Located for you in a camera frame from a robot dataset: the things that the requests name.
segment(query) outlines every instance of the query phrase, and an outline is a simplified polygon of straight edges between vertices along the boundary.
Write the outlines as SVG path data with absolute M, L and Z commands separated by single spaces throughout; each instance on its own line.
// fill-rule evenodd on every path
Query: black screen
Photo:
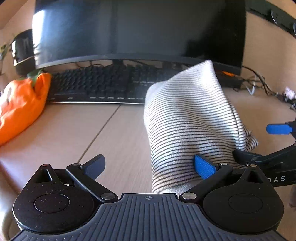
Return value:
M 240 73 L 243 0 L 37 0 L 36 67 L 101 59 L 197 64 Z

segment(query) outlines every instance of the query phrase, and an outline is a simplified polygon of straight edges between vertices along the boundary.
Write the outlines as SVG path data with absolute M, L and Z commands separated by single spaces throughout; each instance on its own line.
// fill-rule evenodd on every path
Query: striped clothing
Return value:
M 258 145 L 222 92 L 211 61 L 151 86 L 144 123 L 154 193 L 179 195 L 200 182 L 193 167 L 196 153 L 215 163 L 243 168 L 234 161 L 232 151 L 251 151 Z

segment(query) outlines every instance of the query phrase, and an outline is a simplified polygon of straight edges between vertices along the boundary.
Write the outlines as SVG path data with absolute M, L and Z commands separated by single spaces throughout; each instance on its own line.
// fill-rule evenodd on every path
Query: gray ribbed plate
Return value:
M 103 204 L 84 226 L 64 234 L 20 232 L 15 241 L 284 241 L 269 231 L 254 236 L 224 231 L 210 223 L 195 204 L 174 194 L 124 194 L 116 203 Z

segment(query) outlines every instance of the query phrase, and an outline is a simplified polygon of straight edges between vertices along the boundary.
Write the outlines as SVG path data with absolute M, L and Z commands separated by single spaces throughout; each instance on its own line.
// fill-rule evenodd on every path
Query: striped fabric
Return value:
M 243 168 L 234 161 L 232 151 L 251 151 L 258 145 L 222 92 L 211 61 L 151 86 L 144 123 L 154 193 L 180 195 L 200 182 L 193 167 L 196 153 L 215 163 Z

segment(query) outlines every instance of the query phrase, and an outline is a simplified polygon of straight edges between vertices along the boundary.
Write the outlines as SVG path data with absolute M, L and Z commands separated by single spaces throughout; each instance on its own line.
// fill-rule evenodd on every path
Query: crosshair symbol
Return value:
M 147 196 L 147 197 L 145 197 L 145 199 L 146 199 L 146 200 L 149 200 L 149 201 L 152 200 L 153 198 L 154 198 L 154 197 L 151 197 L 151 196 Z

